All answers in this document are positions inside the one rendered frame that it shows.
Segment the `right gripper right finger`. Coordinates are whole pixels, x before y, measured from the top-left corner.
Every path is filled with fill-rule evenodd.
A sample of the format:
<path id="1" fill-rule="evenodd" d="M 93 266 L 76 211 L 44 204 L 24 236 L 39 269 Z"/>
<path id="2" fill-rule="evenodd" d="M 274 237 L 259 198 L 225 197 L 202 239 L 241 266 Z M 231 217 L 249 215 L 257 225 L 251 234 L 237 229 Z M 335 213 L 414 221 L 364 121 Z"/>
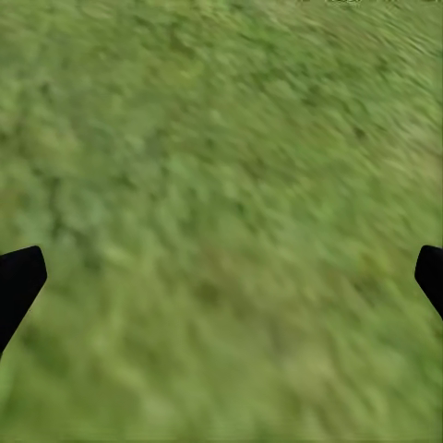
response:
<path id="1" fill-rule="evenodd" d="M 443 318 L 443 248 L 423 246 L 414 277 Z"/>

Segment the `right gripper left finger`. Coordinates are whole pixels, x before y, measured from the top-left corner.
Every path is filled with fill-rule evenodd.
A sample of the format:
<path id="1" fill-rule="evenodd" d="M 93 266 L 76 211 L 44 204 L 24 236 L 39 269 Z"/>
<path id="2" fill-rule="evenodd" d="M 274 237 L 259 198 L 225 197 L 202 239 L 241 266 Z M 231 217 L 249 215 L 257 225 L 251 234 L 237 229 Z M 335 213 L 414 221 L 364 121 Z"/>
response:
<path id="1" fill-rule="evenodd" d="M 0 256 L 0 354 L 47 281 L 37 245 Z"/>

